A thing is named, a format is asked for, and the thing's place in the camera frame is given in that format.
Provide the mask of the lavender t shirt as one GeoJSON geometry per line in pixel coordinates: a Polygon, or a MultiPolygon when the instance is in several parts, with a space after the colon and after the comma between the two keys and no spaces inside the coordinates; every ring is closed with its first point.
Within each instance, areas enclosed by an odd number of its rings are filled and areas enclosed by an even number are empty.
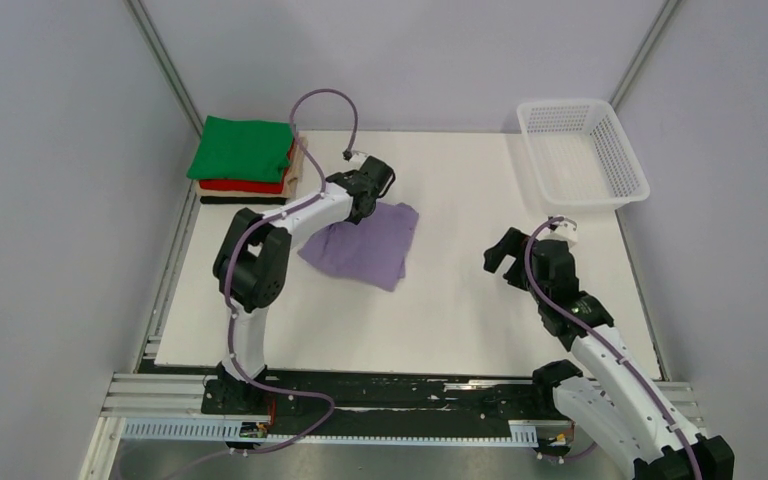
{"type": "Polygon", "coordinates": [[[298,255],[323,274],[392,292],[405,277],[419,218],[405,203],[380,202],[357,224],[343,221],[315,232],[298,255]]]}

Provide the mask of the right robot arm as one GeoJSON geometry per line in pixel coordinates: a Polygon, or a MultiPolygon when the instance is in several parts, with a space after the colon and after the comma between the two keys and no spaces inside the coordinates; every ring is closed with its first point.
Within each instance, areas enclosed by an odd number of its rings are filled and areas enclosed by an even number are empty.
{"type": "Polygon", "coordinates": [[[531,403],[544,417],[580,426],[629,479],[731,479],[735,454],[708,437],[639,368],[603,304],[581,289],[570,243],[553,217],[532,234],[509,228],[484,254],[494,273],[514,262],[505,281],[527,291],[541,322],[573,356],[534,371],[531,403]]]}

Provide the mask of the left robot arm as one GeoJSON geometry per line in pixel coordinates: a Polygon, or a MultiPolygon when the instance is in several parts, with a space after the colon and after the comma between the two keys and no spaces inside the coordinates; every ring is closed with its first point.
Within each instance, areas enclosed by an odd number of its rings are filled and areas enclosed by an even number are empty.
{"type": "Polygon", "coordinates": [[[325,177],[314,193],[264,213],[238,211],[223,239],[212,267],[229,313],[221,365],[233,380],[228,400],[243,413],[258,411],[266,391],[287,392],[267,386],[263,375],[267,315],[284,289],[291,251],[332,224],[359,224],[395,182],[384,161],[361,154],[351,160],[357,169],[325,177]]]}

